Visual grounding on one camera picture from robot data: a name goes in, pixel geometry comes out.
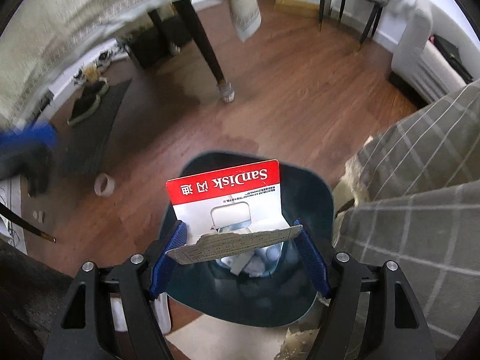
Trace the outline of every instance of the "blue object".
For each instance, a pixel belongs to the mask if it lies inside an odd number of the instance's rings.
[[[0,134],[0,150],[29,141],[40,141],[49,149],[57,143],[57,132],[49,124],[35,125],[24,130],[11,130]]]
[[[263,161],[232,152],[208,152],[192,159],[180,177]],[[282,214],[287,223],[301,218],[318,238],[332,239],[334,205],[330,188],[307,169],[280,163]],[[172,205],[160,230],[165,235],[177,220]],[[293,240],[283,243],[275,271],[266,277],[236,276],[216,261],[175,268],[166,288],[180,303],[212,317],[242,325],[276,327],[301,318],[318,294]]]
[[[165,250],[160,255],[160,258],[155,263],[152,269],[152,280],[150,285],[150,295],[154,298],[157,298],[162,292],[167,290],[167,285],[172,277],[173,271],[177,266],[177,262],[166,255],[166,252],[179,248],[187,243],[187,225],[184,222],[181,222],[175,232],[172,235],[172,238],[165,247]]]
[[[301,224],[298,219],[294,222],[294,225]],[[315,247],[314,242],[310,239],[305,229],[301,230],[294,241],[313,287],[320,292],[324,298],[328,297],[332,288],[328,282],[327,266],[318,249]]]

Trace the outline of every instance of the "gray plaid fabric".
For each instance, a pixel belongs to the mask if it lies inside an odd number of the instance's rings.
[[[476,81],[447,95],[358,153],[372,201],[347,211],[337,244],[363,263],[399,263],[439,355],[480,305],[479,93]]]

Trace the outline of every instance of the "dark wooden table leg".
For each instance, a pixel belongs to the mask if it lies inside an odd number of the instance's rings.
[[[148,16],[150,17],[150,20],[152,20],[153,25],[158,30],[158,36],[160,40],[168,45],[170,54],[173,56],[180,54],[180,48],[175,44],[173,40],[171,40],[168,33],[165,31],[162,19],[160,19],[160,15],[158,14],[157,10],[151,10],[150,12],[148,12]]]
[[[318,31],[322,30],[324,8],[325,8],[325,0],[320,0],[320,4],[318,5]]]
[[[177,9],[178,14],[185,23],[185,27],[189,31],[191,37],[197,44],[200,52],[205,58],[210,70],[217,79],[217,85],[222,95],[223,101],[229,103],[233,101],[235,92],[233,91],[231,85],[225,79],[222,69],[218,64],[217,57],[213,52],[212,45],[207,38],[207,34],[203,29],[202,23],[198,18],[197,13],[195,12],[194,7],[191,5],[190,0],[180,0],[173,3],[174,7]]]
[[[373,23],[373,28],[371,29],[371,38],[374,38],[375,32],[377,31],[378,22],[380,21],[380,16],[382,15],[383,7],[380,7],[377,12],[377,16],[375,16],[375,23]]]
[[[342,0],[342,2],[340,4],[340,12],[338,14],[338,23],[339,24],[340,24],[340,21],[342,21],[343,10],[345,9],[345,1],[346,0]]]
[[[362,47],[363,42],[365,42],[365,39],[367,39],[368,33],[370,32],[371,25],[373,24],[375,16],[379,9],[380,9],[380,6],[376,4],[373,6],[370,17],[368,18],[368,21],[367,21],[367,25],[365,26],[365,30],[363,30],[363,34],[360,37],[360,42],[358,43],[357,51],[360,51],[360,48]]]

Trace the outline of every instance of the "shoe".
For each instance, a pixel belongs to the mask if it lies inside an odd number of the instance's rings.
[[[169,52],[171,56],[177,56],[178,54],[180,54],[180,51],[180,47],[174,44],[174,42],[169,43]]]
[[[82,69],[78,69],[77,74],[73,76],[73,84],[76,87],[81,87],[87,82],[87,77],[83,74]]]
[[[95,60],[95,65],[100,73],[103,73],[109,68],[110,64],[112,63],[112,55],[113,53],[111,50],[106,50],[100,53],[98,58]]]
[[[125,42],[122,40],[117,40],[117,44],[114,45],[111,49],[112,58],[118,54],[123,54],[125,52]]]
[[[109,90],[109,85],[104,79],[100,79],[92,85],[88,85],[83,89],[83,93],[79,99],[75,101],[71,116],[67,120],[69,126],[84,121],[92,116],[100,106],[102,96]]]

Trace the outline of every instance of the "blue gripper pad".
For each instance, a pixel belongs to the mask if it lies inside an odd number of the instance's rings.
[[[298,219],[294,222],[294,225],[301,224]],[[328,297],[332,289],[328,282],[327,266],[318,249],[315,247],[314,242],[310,239],[304,228],[302,228],[300,234],[294,241],[313,288],[324,297]]]
[[[165,247],[165,250],[160,255],[160,258],[155,263],[152,269],[152,281],[150,285],[150,295],[155,299],[167,289],[170,279],[172,278],[173,270],[177,266],[177,262],[171,257],[166,255],[166,252],[170,249],[179,248],[187,243],[187,225],[181,222],[172,238]]]

